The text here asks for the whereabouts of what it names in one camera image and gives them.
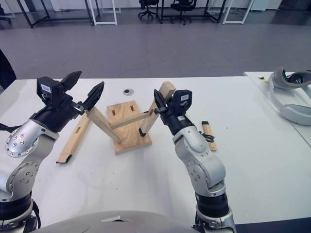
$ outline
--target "desk in background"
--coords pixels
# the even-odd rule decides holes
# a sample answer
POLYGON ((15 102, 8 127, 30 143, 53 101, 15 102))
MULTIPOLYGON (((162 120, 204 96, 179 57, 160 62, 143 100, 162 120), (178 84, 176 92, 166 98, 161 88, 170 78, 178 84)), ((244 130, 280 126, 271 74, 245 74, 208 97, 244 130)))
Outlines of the desk in background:
MULTIPOLYGON (((209 5, 209 0, 207 0, 207 2, 206 2, 203 15, 187 15, 187 16, 189 16, 189 17, 211 18, 211 19, 215 20, 217 23, 219 23, 220 19, 222 17, 224 8, 225 8, 226 1, 227 0, 223 0, 223 4, 221 6, 220 13, 219 13, 218 17, 215 17, 215 16, 213 16, 210 13, 207 12, 208 5, 209 5)), ((164 0, 162 0, 162 5, 161 5, 160 23, 163 23, 163 18, 165 18, 165 17, 174 17, 174 16, 176 16, 176 15, 164 15, 163 12, 164 12, 164 0)))
MULTIPOLYGON (((43 6, 43 9, 45 11, 45 14, 46 16, 44 16, 43 18, 41 19, 38 19, 36 20, 34 23, 32 23, 27 15, 27 13, 25 12, 25 9, 23 7, 23 5, 21 4, 20 0, 17 0, 18 4, 19 4, 19 7, 20 9, 22 10, 27 22, 28 22, 28 25, 29 27, 33 28, 36 24, 42 22, 42 21, 63 21, 63 20, 82 20, 82 19, 88 19, 91 23, 91 25, 93 26, 94 25, 94 22, 93 22, 93 18, 91 16, 91 12, 90 12, 90 9, 89 9, 89 6, 88 6, 88 3, 87 3, 87 0, 84 0, 85 4, 86 4, 86 10, 87 10, 87 14, 88 14, 88 17, 65 17, 65 18, 51 18, 46 6, 45 6, 45 3, 43 0, 40 0, 41 3, 42 3, 42 6, 43 6)), ((98 2, 97 0, 95 0, 96 2, 96 8, 97 8, 97 16, 96 18, 100 15, 100 11, 99 11, 99 7, 98 7, 98 2)))

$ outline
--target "white desk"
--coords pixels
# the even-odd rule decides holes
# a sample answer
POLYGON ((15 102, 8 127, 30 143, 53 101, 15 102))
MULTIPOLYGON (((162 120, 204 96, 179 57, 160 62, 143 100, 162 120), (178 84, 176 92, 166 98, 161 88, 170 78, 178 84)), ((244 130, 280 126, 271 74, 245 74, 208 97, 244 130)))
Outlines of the white desk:
MULTIPOLYGON (((247 75, 254 84, 270 99, 270 90, 269 85, 266 82, 263 82, 258 78, 258 76, 263 76, 266 79, 270 77, 272 72, 245 72, 245 75, 247 75)), ((304 106, 311 107, 311 101, 310 98, 306 95, 306 93, 302 89, 297 90, 290 90, 290 91, 284 91, 284 90, 276 90, 277 98, 283 103, 291 103, 291 104, 299 104, 304 106)), ((296 123, 290 122, 293 125, 293 127, 301 134, 301 136, 306 140, 306 142, 311 147, 311 126, 305 126, 305 125, 298 125, 296 123)))
MULTIPOLYGON (((177 89, 193 91, 188 116, 198 128, 202 120, 211 124, 216 154, 226 167, 227 195, 236 224, 311 217, 311 149, 267 105, 266 96, 249 78, 107 79, 96 106, 106 113, 107 105, 136 100, 141 110, 147 110, 152 88, 166 80, 177 89), (123 95, 126 88, 134 89, 134 95, 123 95)), ((69 93, 75 101, 84 100, 100 81, 79 80, 69 93)), ((43 104, 35 90, 35 80, 17 80, 5 90, 0 96, 0 122, 18 125, 38 111, 43 104)), ((60 133, 36 178, 33 198, 43 226, 105 210, 151 211, 188 226, 194 223, 194 191, 175 155, 172 135, 160 119, 151 128, 151 146, 118 156, 111 139, 90 124, 69 163, 56 164, 77 122, 71 121, 60 133)), ((0 169, 11 159, 3 152, 7 136, 0 132, 0 169)))

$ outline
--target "white table leg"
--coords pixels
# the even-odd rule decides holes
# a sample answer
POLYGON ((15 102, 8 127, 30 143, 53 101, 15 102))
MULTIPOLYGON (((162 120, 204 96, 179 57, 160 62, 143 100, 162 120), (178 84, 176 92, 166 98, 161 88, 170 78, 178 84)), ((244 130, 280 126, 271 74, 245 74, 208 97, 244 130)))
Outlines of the white table leg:
POLYGON ((15 14, 14 14, 12 8, 11 8, 11 6, 10 6, 9 3, 8 3, 8 1, 7 1, 7 0, 4 0, 4 1, 5 1, 6 5, 8 6, 8 8, 9 8, 9 10, 10 10, 10 12, 11 12, 12 17, 13 17, 13 18, 16 18, 15 14))
POLYGON ((115 24, 117 25, 117 15, 116 15, 116 8, 115 8, 115 2, 114 0, 112 0, 112 6, 113 6, 113 15, 114 15, 114 18, 115 18, 115 21, 112 21, 112 22, 97 22, 96 21, 96 17, 95 17, 95 14, 94 14, 94 9, 93 9, 93 5, 92 5, 92 1, 91 0, 88 0, 88 3, 89 3, 89 6, 90 6, 90 9, 91 9, 91 13, 92 13, 92 17, 93 17, 93 21, 94 21, 94 25, 106 25, 106 24, 115 24))
POLYGON ((247 11, 246 11, 246 13, 245 13, 245 15, 244 15, 242 21, 228 21, 228 20, 227 20, 227 17, 228 17, 228 15, 229 15, 229 12, 230 12, 232 3, 233 3, 233 0, 231 0, 229 6, 227 7, 227 12, 226 12, 226 14, 225 14, 225 17, 224 17, 224 20, 223 20, 223 24, 226 24, 226 23, 231 23, 231 24, 233 24, 233 23, 240 23, 240 24, 244 24, 244 23, 245 23, 245 20, 246 20, 246 18, 247 18, 247 16, 248 16, 248 13, 249 13, 249 11, 250 11, 250 9, 251 9, 253 3, 254 3, 254 0, 251 0, 251 1, 250 1, 249 5, 248 5, 248 8, 247 8, 247 11))

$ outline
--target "office chair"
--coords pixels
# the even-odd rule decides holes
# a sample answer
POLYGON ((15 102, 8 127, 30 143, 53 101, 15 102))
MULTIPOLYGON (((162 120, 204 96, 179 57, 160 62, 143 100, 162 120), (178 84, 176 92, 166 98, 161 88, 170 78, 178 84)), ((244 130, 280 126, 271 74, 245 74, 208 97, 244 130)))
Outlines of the office chair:
POLYGON ((1 4, 0 4, 0 20, 5 20, 7 21, 9 24, 11 24, 11 19, 9 17, 2 17, 4 16, 5 13, 4 13, 4 9, 1 7, 1 4))
POLYGON ((174 2, 171 4, 171 8, 174 10, 180 11, 180 14, 175 17, 171 17, 171 23, 174 23, 175 19, 179 19, 180 23, 183 21, 184 25, 186 24, 185 19, 189 19, 189 22, 191 23, 191 18, 189 16, 183 16, 182 12, 186 11, 192 11, 196 6, 197 0, 174 0, 174 2))
POLYGON ((138 17, 141 19, 143 16, 145 15, 148 15, 151 16, 151 20, 154 19, 153 15, 155 15, 157 18, 159 18, 159 15, 157 13, 154 13, 152 11, 149 10, 149 6, 153 5, 155 6, 156 5, 156 8, 158 7, 158 4, 159 4, 159 0, 139 0, 139 3, 140 3, 140 8, 142 10, 145 9, 145 6, 147 7, 147 10, 144 11, 144 12, 140 12, 138 14, 138 17))

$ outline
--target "cable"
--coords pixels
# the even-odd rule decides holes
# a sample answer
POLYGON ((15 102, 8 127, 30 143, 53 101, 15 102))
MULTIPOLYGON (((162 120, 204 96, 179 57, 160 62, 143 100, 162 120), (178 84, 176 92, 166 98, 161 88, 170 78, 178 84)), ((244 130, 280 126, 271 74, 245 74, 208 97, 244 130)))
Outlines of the cable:
POLYGON ((35 213, 35 216, 38 219, 38 229, 40 229, 41 228, 41 219, 40 219, 40 216, 39 216, 39 207, 38 207, 37 203, 34 200, 33 200, 33 211, 35 213))
POLYGON ((199 131, 199 133, 205 138, 207 142, 214 142, 214 136, 202 133, 202 131, 199 131))
POLYGON ((7 131, 9 133, 13 132, 14 130, 18 129, 19 127, 21 127, 21 125, 9 127, 9 126, 6 126, 6 125, 3 125, 0 123, 0 131, 7 131))

